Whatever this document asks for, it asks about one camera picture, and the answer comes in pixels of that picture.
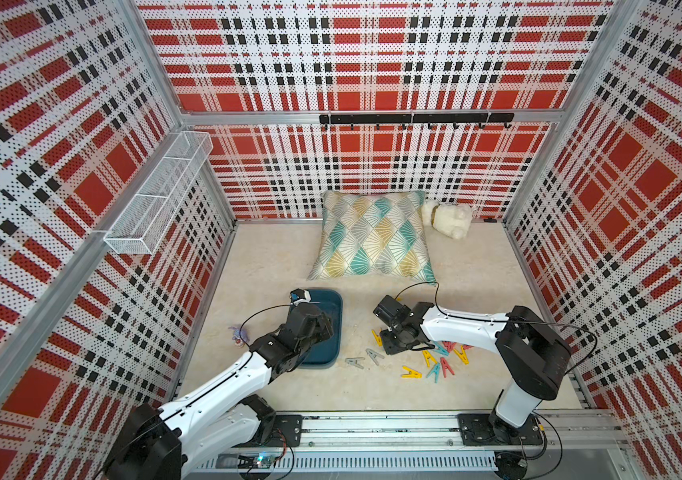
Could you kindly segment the dark teal storage box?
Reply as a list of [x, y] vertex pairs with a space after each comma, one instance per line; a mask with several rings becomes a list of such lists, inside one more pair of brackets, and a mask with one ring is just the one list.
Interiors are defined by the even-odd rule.
[[295, 289], [290, 293], [289, 313], [300, 304], [309, 303], [322, 313], [315, 324], [312, 339], [315, 343], [302, 357], [299, 368], [328, 369], [338, 358], [341, 344], [343, 300], [331, 289]]

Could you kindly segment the grey clothespin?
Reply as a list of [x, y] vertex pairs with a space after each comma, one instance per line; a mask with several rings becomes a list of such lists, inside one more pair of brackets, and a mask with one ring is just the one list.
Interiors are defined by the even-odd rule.
[[380, 365], [380, 358], [383, 357], [383, 355], [381, 353], [379, 353], [378, 351], [371, 349], [371, 348], [367, 348], [366, 353], [375, 365], [377, 365], [377, 366]]
[[362, 357], [349, 357], [345, 359], [345, 363], [358, 368], [358, 369], [364, 369], [364, 359]]

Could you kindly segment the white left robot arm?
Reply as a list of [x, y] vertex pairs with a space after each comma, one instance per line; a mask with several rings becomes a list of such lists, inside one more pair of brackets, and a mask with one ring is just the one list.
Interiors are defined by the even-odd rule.
[[318, 306], [295, 303], [283, 324], [203, 386], [159, 407], [136, 407], [95, 477], [184, 479], [213, 456], [267, 436], [262, 425], [273, 422], [274, 411], [256, 392], [332, 335], [332, 321]]

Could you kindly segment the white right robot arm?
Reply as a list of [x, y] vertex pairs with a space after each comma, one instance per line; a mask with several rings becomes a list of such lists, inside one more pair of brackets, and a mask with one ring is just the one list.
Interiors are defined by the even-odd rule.
[[568, 375], [572, 348], [531, 309], [478, 314], [419, 302], [410, 308], [387, 295], [373, 310], [386, 328], [380, 332], [385, 352], [395, 355], [439, 342], [468, 345], [499, 355], [511, 380], [496, 401], [490, 421], [520, 429], [544, 401], [557, 398]]

